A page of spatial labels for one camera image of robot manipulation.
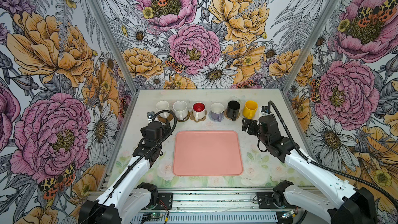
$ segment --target pink tray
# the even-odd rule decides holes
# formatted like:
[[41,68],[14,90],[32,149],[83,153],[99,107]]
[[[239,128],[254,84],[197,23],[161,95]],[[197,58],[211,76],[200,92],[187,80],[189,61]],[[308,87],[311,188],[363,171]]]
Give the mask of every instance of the pink tray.
[[233,176],[243,173],[235,131],[181,131],[176,135],[176,176]]

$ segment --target mug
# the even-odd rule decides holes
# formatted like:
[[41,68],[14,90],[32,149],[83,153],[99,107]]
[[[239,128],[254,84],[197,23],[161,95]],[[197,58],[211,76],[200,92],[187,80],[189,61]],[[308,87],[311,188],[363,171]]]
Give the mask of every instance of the mug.
[[247,101],[243,108],[243,116],[248,119],[252,119],[257,112],[258,104],[255,101]]
[[195,121],[199,121],[199,119],[202,119],[205,117],[206,115],[206,111],[205,111],[205,104],[203,104],[202,102],[197,102],[195,104],[193,104],[193,117],[195,118]]
[[[169,110],[169,102],[167,102],[167,101],[157,102],[156,110],[157,110],[157,112],[162,111],[162,110]],[[169,115],[170,115],[170,113],[168,113],[168,112],[162,112],[161,114],[159,114],[159,116],[162,118],[168,118]]]
[[239,115],[240,104],[237,101],[228,102],[228,106],[226,108],[226,116],[232,121],[236,120],[236,117]]
[[176,117],[183,121],[188,116],[188,105],[185,101],[177,101],[173,104],[173,110]]
[[221,103],[211,105],[209,117],[212,121],[221,122],[224,117],[224,106]]

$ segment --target floral wallpaper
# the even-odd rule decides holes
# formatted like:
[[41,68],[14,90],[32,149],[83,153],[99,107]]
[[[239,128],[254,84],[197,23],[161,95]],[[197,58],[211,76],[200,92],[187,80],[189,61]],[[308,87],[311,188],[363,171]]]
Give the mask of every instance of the floral wallpaper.
[[77,223],[132,93],[86,2],[0,8],[2,223]]
[[[341,0],[314,43],[309,80],[299,73],[286,93],[320,163],[376,184],[395,198],[397,5],[398,0]],[[397,221],[397,210],[380,192],[351,183],[373,193],[380,224]]]
[[99,1],[138,88],[258,89],[282,87],[327,0]]

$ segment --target brown coaster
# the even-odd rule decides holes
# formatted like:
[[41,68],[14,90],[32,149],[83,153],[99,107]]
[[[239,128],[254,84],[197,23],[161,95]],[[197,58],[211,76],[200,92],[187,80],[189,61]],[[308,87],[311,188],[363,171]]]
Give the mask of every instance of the brown coaster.
[[207,111],[205,112],[205,116],[203,118],[199,119],[198,121],[195,120],[195,117],[193,116],[193,111],[191,111],[190,113],[191,113],[191,120],[195,121],[195,123],[199,123],[201,121],[206,120]]
[[[231,118],[229,118],[229,117],[226,115],[226,109],[224,110],[224,116],[225,116],[227,119],[232,120]],[[238,115],[237,115],[235,121],[239,118],[239,116],[240,116],[240,113],[238,112]]]
[[185,117],[185,119],[180,120],[179,118],[177,118],[177,121],[178,122],[186,122],[189,119],[190,116],[191,116],[191,114],[188,112],[188,115]]
[[[160,121],[160,122],[162,122],[162,123],[166,123],[166,119],[165,118],[162,118],[162,117],[157,117],[158,118],[158,120]],[[173,115],[169,115],[169,117],[167,117],[167,120],[170,122],[170,121],[172,121],[173,120]]]

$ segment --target round coaster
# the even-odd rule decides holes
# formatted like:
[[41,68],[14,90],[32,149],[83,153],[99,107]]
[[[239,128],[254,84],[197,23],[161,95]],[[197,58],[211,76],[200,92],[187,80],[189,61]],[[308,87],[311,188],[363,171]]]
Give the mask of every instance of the round coaster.
[[[166,119],[165,118],[162,118],[162,117],[157,117],[158,118],[158,120],[160,121],[160,122],[162,122],[162,123],[166,123]],[[172,121],[173,120],[173,115],[169,115],[169,117],[167,117],[167,120],[170,122],[170,121]]]
[[[226,109],[224,110],[224,116],[225,116],[227,119],[232,120],[231,118],[229,118],[229,117],[226,115]],[[238,112],[238,115],[237,115],[235,121],[239,118],[239,116],[240,116],[240,113]]]
[[207,111],[205,112],[205,116],[203,118],[199,119],[198,121],[195,120],[195,117],[193,116],[193,111],[191,111],[190,113],[191,113],[191,120],[195,121],[195,123],[199,123],[201,121],[205,121],[206,120]]
[[188,112],[188,115],[185,117],[185,119],[180,120],[179,118],[177,118],[177,121],[178,122],[186,122],[189,119],[190,116],[191,116],[191,114]]

